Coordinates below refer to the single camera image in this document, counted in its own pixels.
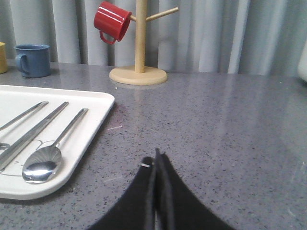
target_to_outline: white tray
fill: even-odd
[[[114,104],[114,97],[102,92],[85,92],[0,85],[0,126],[41,101],[49,101],[41,110],[27,115],[0,131],[0,142],[13,144],[64,101],[64,110],[0,173],[0,197],[18,200],[35,199],[63,186],[92,141]],[[82,120],[60,142],[63,164],[58,174],[43,184],[29,184],[21,176],[25,160],[36,149],[52,144],[78,111],[89,108]]]

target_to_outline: gray curtain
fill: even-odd
[[[134,64],[135,22],[107,45],[93,26],[102,0],[0,0],[0,41],[51,46],[51,60],[91,65]],[[135,0],[109,0],[132,11]],[[146,65],[168,71],[297,75],[307,38],[306,0],[148,0]]]

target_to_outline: speckled granite countertop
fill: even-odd
[[[169,73],[112,82],[110,67],[52,64],[0,84],[107,92],[115,105],[71,179],[46,197],[0,199],[0,228],[85,229],[129,186],[144,156],[166,151],[179,176],[238,230],[307,229],[307,83],[298,78]]]

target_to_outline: red mug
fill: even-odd
[[[107,1],[102,2],[95,14],[94,27],[100,30],[100,38],[108,44],[114,44],[116,40],[121,41],[125,35],[131,12],[123,10]],[[113,41],[107,40],[103,33],[113,37]]]

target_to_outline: yellow mug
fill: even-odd
[[[8,71],[8,65],[5,56],[5,43],[0,42],[0,73],[5,73],[6,71]]]

